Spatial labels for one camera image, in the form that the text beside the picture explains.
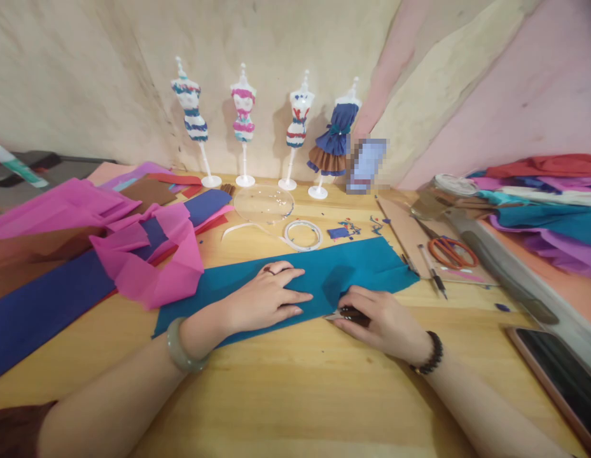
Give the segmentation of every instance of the wooden table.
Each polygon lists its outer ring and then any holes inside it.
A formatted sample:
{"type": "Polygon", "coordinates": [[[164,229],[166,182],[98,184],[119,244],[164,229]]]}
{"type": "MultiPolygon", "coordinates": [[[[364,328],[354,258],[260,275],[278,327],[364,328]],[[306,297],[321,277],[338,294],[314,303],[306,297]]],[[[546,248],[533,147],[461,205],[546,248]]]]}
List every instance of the wooden table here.
{"type": "MultiPolygon", "coordinates": [[[[223,176],[234,183],[233,176],[223,176]]],[[[275,184],[276,180],[259,179],[275,184]]],[[[378,237],[373,219],[385,217],[375,195],[346,195],[328,185],[316,201],[309,184],[292,192],[295,218],[324,231],[345,218],[359,226],[355,240],[378,237]]],[[[395,191],[383,192],[395,199],[395,191]]],[[[247,227],[236,213],[229,224],[200,236],[206,268],[292,253],[282,242],[247,227]]],[[[397,252],[389,226],[381,229],[397,252]]],[[[324,238],[322,248],[334,243],[324,238]]],[[[568,452],[586,456],[543,388],[521,360],[502,325],[534,326],[501,288],[447,284],[449,300],[430,282],[396,294],[423,327],[508,402],[568,452]],[[511,313],[494,304],[508,305],[511,313]]],[[[0,408],[65,396],[149,340],[157,312],[115,295],[72,323],[0,378],[0,408]]],[[[467,439],[425,381],[334,328],[323,319],[258,336],[215,351],[208,368],[189,377],[146,433],[135,457],[471,457],[467,439]]]]}

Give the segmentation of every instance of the hand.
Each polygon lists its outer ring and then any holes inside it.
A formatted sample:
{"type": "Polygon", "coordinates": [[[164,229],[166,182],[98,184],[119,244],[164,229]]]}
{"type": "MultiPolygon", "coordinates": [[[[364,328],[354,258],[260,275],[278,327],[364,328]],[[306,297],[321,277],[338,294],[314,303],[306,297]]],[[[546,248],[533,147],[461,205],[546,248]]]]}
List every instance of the hand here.
{"type": "Polygon", "coordinates": [[[296,305],[283,304],[312,299],[311,294],[284,289],[304,273],[287,261],[265,265],[253,280],[210,307],[224,320],[229,334],[267,328],[303,312],[296,305]]]}
{"type": "Polygon", "coordinates": [[[425,364],[431,357],[431,337],[391,293],[351,286],[338,308],[348,305],[367,315],[371,323],[364,328],[346,319],[333,321],[342,331],[414,366],[425,364]]]}

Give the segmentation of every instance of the dress form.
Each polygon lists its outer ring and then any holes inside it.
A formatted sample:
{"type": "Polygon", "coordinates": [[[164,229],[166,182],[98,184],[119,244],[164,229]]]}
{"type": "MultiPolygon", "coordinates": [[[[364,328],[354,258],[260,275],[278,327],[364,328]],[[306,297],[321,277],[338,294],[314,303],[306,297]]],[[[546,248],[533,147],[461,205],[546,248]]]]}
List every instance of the dress form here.
{"type": "Polygon", "coordinates": [[[295,180],[291,179],[293,160],[295,159],[297,149],[303,146],[303,142],[306,138],[306,119],[312,102],[314,101],[314,94],[308,91],[309,73],[310,71],[306,70],[299,91],[291,92],[289,95],[293,122],[291,122],[287,128],[287,146],[291,147],[291,156],[289,158],[287,176],[278,182],[278,186],[286,191],[292,191],[297,187],[295,180]]]}
{"type": "Polygon", "coordinates": [[[198,142],[200,150],[202,151],[202,159],[206,169],[206,176],[202,178],[202,184],[206,188],[216,188],[221,184],[221,178],[216,175],[211,175],[211,168],[208,165],[206,150],[204,149],[204,144],[206,140],[208,140],[208,126],[200,114],[199,105],[200,93],[202,90],[199,84],[187,77],[187,74],[183,70],[180,57],[176,57],[176,62],[179,66],[179,78],[177,80],[172,80],[171,87],[185,111],[184,122],[189,138],[198,142]]]}
{"type": "Polygon", "coordinates": [[[255,184],[255,178],[246,172],[246,144],[253,140],[255,124],[251,119],[251,110],[255,105],[255,95],[257,89],[252,87],[246,79],[246,65],[242,63],[242,72],[238,83],[230,86],[232,90],[233,103],[236,106],[238,117],[233,123],[233,131],[236,140],[242,143],[242,175],[236,178],[236,184],[243,188],[248,188],[255,184]]]}
{"type": "Polygon", "coordinates": [[[361,107],[361,101],[356,97],[358,81],[359,78],[355,77],[347,94],[336,99],[331,124],[327,126],[330,129],[316,139],[316,146],[309,153],[308,166],[321,172],[318,185],[308,188],[308,194],[315,199],[327,197],[327,190],[323,188],[324,176],[346,173],[347,135],[361,107]]]}

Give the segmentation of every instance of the glue tube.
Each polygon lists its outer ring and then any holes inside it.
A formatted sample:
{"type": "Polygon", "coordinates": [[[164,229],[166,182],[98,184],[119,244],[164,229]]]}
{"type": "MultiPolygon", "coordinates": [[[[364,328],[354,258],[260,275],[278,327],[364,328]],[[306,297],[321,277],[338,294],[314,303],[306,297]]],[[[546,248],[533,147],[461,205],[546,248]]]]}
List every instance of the glue tube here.
{"type": "Polygon", "coordinates": [[[30,167],[20,161],[17,157],[13,156],[2,146],[0,146],[0,163],[7,169],[18,174],[35,188],[44,188],[49,185],[47,181],[35,174],[30,167]]]}

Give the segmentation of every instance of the jade bangle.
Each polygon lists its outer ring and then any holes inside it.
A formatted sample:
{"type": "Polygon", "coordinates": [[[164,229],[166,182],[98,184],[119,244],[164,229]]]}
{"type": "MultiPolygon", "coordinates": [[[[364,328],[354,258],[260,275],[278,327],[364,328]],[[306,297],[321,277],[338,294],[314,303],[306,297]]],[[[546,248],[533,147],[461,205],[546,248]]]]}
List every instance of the jade bangle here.
{"type": "Polygon", "coordinates": [[[208,363],[208,357],[210,354],[206,355],[206,357],[200,361],[197,359],[192,359],[189,357],[189,355],[187,355],[187,352],[181,345],[181,337],[179,332],[181,323],[183,321],[185,321],[185,318],[177,318],[170,323],[170,326],[168,326],[168,351],[170,352],[170,357],[172,358],[174,364],[176,364],[180,370],[183,372],[196,373],[204,369],[206,363],[208,363]]]}

